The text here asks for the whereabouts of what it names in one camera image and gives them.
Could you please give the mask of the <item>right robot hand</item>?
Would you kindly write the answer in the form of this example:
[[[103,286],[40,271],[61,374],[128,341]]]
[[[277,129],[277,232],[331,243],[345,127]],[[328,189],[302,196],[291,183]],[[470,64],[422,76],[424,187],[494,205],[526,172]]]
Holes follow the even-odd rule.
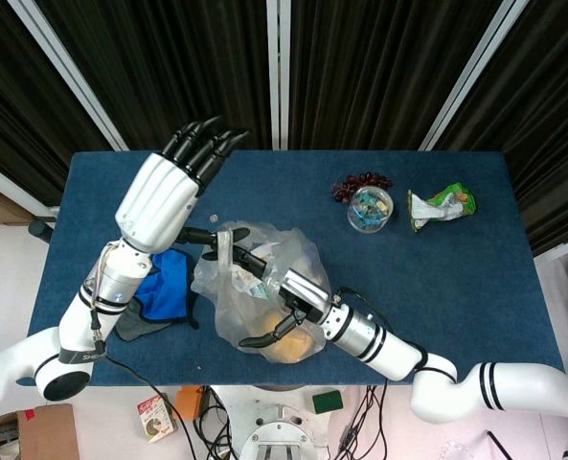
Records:
[[[241,266],[257,278],[261,280],[265,278],[266,262],[237,244],[226,242],[221,245],[207,245],[204,247],[200,259],[222,262],[226,257],[231,258],[235,265]],[[279,295],[283,297],[285,306],[290,309],[290,314],[286,320],[277,328],[277,331],[282,333],[281,338],[302,325],[306,320],[320,327],[320,323],[330,308],[330,292],[314,284],[292,268],[283,276]],[[262,336],[244,338],[239,345],[261,349],[281,338],[266,333]]]

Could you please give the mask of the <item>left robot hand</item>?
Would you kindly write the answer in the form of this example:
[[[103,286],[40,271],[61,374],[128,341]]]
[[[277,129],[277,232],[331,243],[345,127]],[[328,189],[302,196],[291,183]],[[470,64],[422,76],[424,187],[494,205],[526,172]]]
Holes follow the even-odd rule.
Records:
[[[130,246],[156,254],[173,245],[195,203],[250,133],[221,128],[220,120],[213,116],[186,123],[147,157],[115,214]]]

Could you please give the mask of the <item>translucent white plastic bag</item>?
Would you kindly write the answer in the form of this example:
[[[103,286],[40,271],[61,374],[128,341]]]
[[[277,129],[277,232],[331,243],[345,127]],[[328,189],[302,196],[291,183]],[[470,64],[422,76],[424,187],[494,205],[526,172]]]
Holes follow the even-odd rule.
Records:
[[[238,241],[237,245],[266,262],[263,281],[274,288],[276,297],[263,300],[236,291],[231,275],[233,266],[237,264],[229,257],[222,262],[200,259],[193,271],[191,290],[214,304],[215,327],[219,337],[243,353],[261,355],[266,347],[241,347],[239,343],[244,338],[265,334],[261,330],[260,320],[267,311],[290,314],[290,309],[279,295],[284,274],[292,268],[326,291],[330,290],[329,277],[320,259],[318,246],[300,229],[279,230],[266,222],[237,220],[223,223],[217,231],[229,233],[239,228],[247,228],[249,235]],[[302,329],[315,342],[308,357],[325,347],[326,338],[319,326],[306,320],[295,329]]]

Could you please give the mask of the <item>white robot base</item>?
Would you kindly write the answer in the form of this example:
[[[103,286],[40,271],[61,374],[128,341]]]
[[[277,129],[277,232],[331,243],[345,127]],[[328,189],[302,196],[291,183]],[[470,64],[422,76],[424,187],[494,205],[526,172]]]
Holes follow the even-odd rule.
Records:
[[[238,460],[330,460],[328,412],[313,397],[331,385],[215,385]]]

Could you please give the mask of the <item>green snack packet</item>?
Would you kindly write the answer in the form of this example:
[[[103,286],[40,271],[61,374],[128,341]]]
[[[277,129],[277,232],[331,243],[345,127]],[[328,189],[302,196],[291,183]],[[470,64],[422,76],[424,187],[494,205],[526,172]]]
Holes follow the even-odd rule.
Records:
[[[412,190],[408,190],[406,199],[414,232],[419,232],[430,221],[459,219],[473,215],[477,210],[474,194],[461,182],[448,185],[427,199],[422,199]]]

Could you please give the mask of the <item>round yellow bread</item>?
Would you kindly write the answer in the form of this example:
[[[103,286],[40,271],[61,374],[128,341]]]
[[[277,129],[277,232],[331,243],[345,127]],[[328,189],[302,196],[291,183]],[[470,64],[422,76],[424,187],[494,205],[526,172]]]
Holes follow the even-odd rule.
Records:
[[[264,334],[273,334],[277,338],[282,337],[282,333],[277,331],[278,326],[286,320],[288,313],[279,310],[267,311],[260,320],[261,330]]]
[[[261,354],[270,362],[294,364],[310,356],[314,345],[310,335],[302,329],[295,329],[266,347]]]

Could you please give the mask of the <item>white packet with teal print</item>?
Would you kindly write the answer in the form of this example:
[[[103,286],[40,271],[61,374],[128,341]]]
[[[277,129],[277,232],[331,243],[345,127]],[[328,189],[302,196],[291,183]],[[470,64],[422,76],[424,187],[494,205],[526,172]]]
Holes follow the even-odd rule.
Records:
[[[239,293],[263,300],[273,300],[276,297],[273,287],[237,265],[232,268],[231,278],[233,288]]]

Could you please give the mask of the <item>blue cloth with black trim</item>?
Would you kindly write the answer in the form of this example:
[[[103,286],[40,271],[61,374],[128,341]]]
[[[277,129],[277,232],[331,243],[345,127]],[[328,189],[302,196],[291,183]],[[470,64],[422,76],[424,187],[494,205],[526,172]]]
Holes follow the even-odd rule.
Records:
[[[188,323],[197,330],[190,290],[192,257],[184,251],[168,249],[153,255],[151,262],[148,276],[133,297],[139,305],[139,318],[149,324]]]

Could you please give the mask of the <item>clear plastic cup with candies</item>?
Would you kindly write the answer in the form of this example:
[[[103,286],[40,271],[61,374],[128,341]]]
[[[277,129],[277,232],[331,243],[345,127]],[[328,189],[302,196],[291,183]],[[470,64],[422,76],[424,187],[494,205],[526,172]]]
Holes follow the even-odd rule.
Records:
[[[394,212],[394,201],[390,195],[376,186],[359,188],[347,208],[350,226],[364,234],[379,232]]]

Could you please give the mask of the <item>black curtain panel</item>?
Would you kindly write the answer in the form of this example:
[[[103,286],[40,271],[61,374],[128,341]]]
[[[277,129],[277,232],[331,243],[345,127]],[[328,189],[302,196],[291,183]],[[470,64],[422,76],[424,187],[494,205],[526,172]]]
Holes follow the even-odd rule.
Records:
[[[219,115],[271,146],[264,0],[36,0],[132,150]]]
[[[292,0],[288,146],[417,150],[502,0]]]
[[[7,0],[0,0],[0,173],[54,206],[73,154],[109,148]]]
[[[502,152],[533,254],[568,241],[568,0],[529,0],[436,147]]]

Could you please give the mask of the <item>blue table cover cloth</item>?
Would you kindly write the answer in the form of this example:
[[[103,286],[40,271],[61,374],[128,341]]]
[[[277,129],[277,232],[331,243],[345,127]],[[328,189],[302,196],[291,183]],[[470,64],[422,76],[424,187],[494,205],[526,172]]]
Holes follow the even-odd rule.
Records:
[[[28,335],[58,321],[97,260],[119,238],[114,215],[148,153],[77,152],[49,245]],[[330,196],[348,174],[389,177],[395,211],[373,235],[354,230]],[[433,196],[461,182],[472,216],[410,226],[406,193]],[[218,221],[210,222],[210,215]],[[458,377],[481,362],[544,363],[563,370],[508,169],[499,152],[238,150],[198,200],[187,224],[271,223],[300,229],[319,249],[332,290],[362,294],[396,336],[452,361]],[[107,351],[155,385],[380,384],[381,376],[332,344],[296,364],[275,364],[220,338],[214,306],[194,304],[199,329],[175,324]]]

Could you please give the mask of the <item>orange plastic box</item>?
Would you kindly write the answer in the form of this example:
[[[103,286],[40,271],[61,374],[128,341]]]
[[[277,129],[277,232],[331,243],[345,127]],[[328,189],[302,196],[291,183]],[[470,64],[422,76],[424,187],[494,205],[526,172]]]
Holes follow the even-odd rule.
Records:
[[[204,385],[181,386],[174,398],[174,407],[183,421],[196,421],[201,415],[205,403],[207,387]]]

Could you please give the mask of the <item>small printed snack box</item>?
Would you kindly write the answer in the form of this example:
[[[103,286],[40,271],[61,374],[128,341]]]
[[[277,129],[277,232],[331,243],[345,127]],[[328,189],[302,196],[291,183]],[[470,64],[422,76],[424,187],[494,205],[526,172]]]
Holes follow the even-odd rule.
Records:
[[[136,408],[149,443],[155,443],[176,430],[163,397],[152,396],[139,402]]]

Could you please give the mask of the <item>open brown cardboard box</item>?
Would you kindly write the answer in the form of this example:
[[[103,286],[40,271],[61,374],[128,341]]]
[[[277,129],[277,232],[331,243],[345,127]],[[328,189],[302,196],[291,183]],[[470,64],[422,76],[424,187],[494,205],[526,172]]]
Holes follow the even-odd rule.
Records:
[[[0,460],[80,460],[72,405],[44,405],[1,415]]]

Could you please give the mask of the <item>white frame post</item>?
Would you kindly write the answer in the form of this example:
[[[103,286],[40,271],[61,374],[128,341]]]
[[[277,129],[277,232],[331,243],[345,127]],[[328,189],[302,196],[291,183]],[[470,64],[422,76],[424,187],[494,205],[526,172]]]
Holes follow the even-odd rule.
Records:
[[[123,135],[35,0],[6,1],[110,147],[128,150]]]
[[[271,139],[289,148],[292,0],[265,0]]]
[[[480,79],[530,0],[502,0],[488,23],[441,109],[423,137],[419,150],[432,150],[442,138],[471,89]]]

